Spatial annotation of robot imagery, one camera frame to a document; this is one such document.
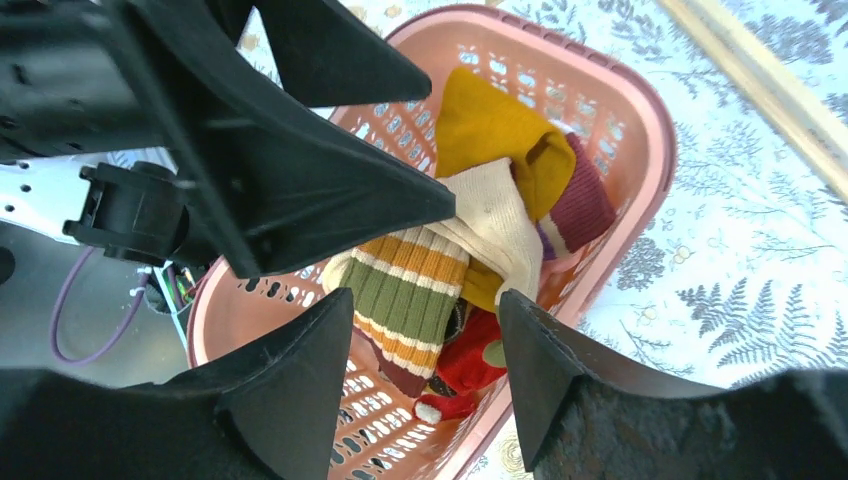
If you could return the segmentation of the red snowflake sock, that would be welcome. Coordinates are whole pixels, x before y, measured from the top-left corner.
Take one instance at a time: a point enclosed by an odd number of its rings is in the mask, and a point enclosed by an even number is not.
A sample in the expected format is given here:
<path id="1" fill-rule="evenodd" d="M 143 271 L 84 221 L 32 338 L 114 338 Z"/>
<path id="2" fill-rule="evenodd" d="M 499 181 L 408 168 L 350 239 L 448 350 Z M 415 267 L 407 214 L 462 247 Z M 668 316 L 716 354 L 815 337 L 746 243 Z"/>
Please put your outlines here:
<path id="1" fill-rule="evenodd" d="M 476 410 L 479 393 L 506 372 L 497 317 L 474 307 L 462 332 L 439 356 L 432 381 L 440 389 L 416 400 L 415 416 L 430 425 L 463 419 Z"/>

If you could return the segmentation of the beige maroon striped sock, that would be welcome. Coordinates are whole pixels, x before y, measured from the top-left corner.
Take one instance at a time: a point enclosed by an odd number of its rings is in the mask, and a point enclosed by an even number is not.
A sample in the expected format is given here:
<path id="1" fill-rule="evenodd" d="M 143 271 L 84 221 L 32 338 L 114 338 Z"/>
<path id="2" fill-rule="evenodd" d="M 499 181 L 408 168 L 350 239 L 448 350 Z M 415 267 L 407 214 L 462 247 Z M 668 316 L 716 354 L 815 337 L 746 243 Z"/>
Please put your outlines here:
<path id="1" fill-rule="evenodd" d="M 410 398 L 422 393 L 436 369 L 472 261 L 431 224 L 337 254 L 321 276 L 325 292 L 352 290 L 356 332 L 371 344 L 384 375 Z"/>

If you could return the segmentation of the pink laundry basket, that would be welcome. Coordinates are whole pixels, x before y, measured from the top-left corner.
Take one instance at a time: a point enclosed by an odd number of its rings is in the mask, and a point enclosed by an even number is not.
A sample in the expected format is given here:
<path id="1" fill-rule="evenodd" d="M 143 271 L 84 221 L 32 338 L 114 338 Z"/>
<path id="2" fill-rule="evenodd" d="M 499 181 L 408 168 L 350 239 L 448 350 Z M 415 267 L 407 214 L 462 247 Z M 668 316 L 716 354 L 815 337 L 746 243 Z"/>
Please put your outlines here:
<path id="1" fill-rule="evenodd" d="M 388 38 L 431 78 L 421 101 L 341 107 L 332 121 L 447 186 L 453 218 L 382 236 L 286 275 L 219 260 L 188 324 L 199 366 L 350 286 L 355 311 L 328 477 L 456 479 L 511 413 L 486 371 L 496 299 L 514 289 L 574 325 L 659 209 L 676 166 L 671 117 L 610 57 L 482 5 L 417 16 Z"/>

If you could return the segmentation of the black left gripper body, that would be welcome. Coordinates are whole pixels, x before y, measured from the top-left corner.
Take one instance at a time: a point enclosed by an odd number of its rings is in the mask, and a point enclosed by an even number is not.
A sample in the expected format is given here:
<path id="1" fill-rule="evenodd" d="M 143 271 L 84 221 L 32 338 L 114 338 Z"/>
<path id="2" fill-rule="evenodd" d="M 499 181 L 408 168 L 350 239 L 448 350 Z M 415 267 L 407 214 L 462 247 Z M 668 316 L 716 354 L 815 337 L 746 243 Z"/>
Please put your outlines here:
<path id="1" fill-rule="evenodd" d="M 1 4 L 1 160 L 134 150 L 171 163 L 132 49 L 142 1 Z"/>

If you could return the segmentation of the beige purple striped sock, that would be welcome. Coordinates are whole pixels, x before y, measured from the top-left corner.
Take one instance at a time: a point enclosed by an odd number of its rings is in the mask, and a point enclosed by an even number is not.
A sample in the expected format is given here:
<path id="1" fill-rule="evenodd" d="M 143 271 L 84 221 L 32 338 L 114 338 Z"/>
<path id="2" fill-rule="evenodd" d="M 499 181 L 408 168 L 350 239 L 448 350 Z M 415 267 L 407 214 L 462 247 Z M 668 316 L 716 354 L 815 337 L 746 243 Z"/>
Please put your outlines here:
<path id="1" fill-rule="evenodd" d="M 581 139 L 574 132 L 567 132 L 565 139 L 576 155 L 576 166 L 557 202 L 536 224 L 544 261 L 576 253 L 605 233 L 616 219 L 601 175 Z"/>

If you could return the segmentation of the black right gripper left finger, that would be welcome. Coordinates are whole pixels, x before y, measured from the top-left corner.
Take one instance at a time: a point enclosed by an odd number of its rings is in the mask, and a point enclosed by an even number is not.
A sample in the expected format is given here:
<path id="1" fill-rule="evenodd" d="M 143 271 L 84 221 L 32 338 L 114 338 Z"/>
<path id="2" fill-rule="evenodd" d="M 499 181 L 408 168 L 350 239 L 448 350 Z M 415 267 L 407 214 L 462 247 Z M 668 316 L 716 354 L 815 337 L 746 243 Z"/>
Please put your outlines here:
<path id="1" fill-rule="evenodd" d="M 324 479 L 352 337 L 341 289 L 163 384 L 1 373 L 5 479 Z"/>

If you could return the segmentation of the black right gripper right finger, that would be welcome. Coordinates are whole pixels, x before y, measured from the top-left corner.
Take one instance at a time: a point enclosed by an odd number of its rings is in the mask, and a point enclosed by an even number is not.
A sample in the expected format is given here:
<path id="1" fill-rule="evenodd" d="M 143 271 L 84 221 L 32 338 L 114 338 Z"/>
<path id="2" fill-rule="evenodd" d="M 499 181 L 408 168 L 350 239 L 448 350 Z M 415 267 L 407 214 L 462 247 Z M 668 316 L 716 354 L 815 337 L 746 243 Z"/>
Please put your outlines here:
<path id="1" fill-rule="evenodd" d="M 640 364 L 518 291 L 500 299 L 526 470 L 537 479 L 843 479 L 847 374 L 729 390 Z"/>

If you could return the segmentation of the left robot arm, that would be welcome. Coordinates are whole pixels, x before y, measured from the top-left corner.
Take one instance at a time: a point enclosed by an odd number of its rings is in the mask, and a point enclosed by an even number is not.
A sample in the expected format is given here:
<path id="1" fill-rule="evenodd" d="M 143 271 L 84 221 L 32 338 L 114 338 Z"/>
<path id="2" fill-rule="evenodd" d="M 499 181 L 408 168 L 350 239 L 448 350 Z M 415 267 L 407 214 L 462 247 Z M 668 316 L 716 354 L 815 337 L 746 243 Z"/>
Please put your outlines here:
<path id="1" fill-rule="evenodd" d="M 1 217 L 152 266 L 289 273 L 454 214 L 318 114 L 431 90 L 336 1 L 5 1 Z"/>

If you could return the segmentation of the mustard yellow sock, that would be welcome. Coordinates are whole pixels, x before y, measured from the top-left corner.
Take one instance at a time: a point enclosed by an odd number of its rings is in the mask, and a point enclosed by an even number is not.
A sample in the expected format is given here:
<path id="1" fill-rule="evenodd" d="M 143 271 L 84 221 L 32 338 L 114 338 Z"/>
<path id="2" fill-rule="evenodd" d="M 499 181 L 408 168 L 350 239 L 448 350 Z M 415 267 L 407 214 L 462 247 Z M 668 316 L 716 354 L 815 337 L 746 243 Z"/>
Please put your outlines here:
<path id="1" fill-rule="evenodd" d="M 576 166 L 564 134 L 466 68 L 448 76 L 435 134 L 435 177 L 454 194 L 456 212 L 430 228 L 472 257 L 462 298 L 489 312 L 509 289 L 535 298 L 543 261 L 536 224 Z"/>

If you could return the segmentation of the wooden clothes rack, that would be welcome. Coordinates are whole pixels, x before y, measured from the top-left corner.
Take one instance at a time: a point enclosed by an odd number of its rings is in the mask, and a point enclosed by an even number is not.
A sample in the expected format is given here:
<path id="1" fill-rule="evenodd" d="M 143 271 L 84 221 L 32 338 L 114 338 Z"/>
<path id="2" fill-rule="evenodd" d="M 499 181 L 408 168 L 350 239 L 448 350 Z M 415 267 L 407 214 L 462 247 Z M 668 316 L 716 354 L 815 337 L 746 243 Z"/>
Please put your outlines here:
<path id="1" fill-rule="evenodd" d="M 659 4 L 842 199 L 847 199 L 847 127 L 718 1 Z"/>

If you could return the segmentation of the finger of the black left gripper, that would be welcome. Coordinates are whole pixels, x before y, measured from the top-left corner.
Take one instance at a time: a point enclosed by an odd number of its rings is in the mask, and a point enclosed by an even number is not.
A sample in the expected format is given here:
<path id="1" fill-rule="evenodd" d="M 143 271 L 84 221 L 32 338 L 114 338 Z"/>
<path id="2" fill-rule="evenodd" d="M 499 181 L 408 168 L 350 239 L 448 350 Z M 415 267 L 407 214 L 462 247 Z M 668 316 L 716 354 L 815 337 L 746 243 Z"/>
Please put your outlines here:
<path id="1" fill-rule="evenodd" d="M 132 64 L 188 211 L 171 259 L 287 273 L 453 216 L 444 186 L 284 90 L 256 1 L 142 2 Z"/>
<path id="2" fill-rule="evenodd" d="M 284 90 L 307 107 L 421 100 L 430 77 L 338 1 L 256 1 Z"/>

